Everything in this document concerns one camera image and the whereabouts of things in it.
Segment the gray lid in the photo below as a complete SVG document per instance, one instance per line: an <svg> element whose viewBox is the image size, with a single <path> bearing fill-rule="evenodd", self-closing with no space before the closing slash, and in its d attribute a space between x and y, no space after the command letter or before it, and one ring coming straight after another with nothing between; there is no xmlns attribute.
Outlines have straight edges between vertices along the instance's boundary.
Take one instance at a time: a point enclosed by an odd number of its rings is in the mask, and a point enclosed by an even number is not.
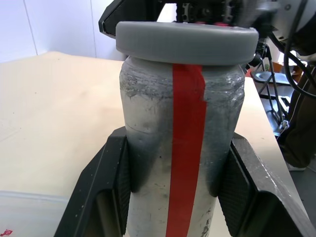
<svg viewBox="0 0 316 237"><path fill-rule="evenodd" d="M180 64L236 65L250 62L255 29L201 24L119 22L117 50L141 59Z"/></svg>

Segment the red tape strip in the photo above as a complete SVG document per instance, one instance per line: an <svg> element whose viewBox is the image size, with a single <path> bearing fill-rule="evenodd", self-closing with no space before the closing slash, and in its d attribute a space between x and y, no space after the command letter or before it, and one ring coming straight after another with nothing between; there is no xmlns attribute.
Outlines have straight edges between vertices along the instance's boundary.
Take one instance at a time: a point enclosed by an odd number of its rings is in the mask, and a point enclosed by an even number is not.
<svg viewBox="0 0 316 237"><path fill-rule="evenodd" d="M206 102L202 66L173 65L173 140L166 237L187 237L198 182Z"/></svg>

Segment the gray cylindrical container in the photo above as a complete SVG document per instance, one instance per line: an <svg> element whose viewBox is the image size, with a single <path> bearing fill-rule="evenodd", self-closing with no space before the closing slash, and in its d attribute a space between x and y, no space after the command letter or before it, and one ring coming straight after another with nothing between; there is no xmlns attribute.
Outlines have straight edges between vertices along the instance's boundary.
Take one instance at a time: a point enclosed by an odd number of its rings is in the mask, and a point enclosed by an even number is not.
<svg viewBox="0 0 316 237"><path fill-rule="evenodd" d="M208 236L218 177L244 98L244 73L239 64L251 61L257 39L251 29L118 24L117 49L130 55L119 77L133 191L127 224L130 237L170 237L173 63L204 65L206 117L200 166L190 226L179 236Z"/></svg>

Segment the white table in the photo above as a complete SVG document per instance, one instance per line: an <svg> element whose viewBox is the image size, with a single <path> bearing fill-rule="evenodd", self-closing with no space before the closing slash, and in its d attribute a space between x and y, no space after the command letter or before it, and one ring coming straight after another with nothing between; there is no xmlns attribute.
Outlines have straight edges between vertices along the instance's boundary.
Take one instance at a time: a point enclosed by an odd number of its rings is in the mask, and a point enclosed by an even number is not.
<svg viewBox="0 0 316 237"><path fill-rule="evenodd" d="M71 196L81 171L124 125L121 65L58 52L0 64L0 190ZM250 78L236 132L304 210ZM230 236L219 203L216 236Z"/></svg>

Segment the dark pants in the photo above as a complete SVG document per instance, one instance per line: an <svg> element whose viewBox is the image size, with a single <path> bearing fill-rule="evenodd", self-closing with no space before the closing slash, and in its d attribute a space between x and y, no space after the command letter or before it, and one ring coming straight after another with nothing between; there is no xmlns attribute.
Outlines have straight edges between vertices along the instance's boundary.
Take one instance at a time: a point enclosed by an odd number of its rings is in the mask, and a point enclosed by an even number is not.
<svg viewBox="0 0 316 237"><path fill-rule="evenodd" d="M298 86L316 95L316 89L306 76L302 76ZM292 166L307 167L316 154L316 99L294 91L289 108L289 119L289 128L278 139L282 144L280 147L284 159Z"/></svg>

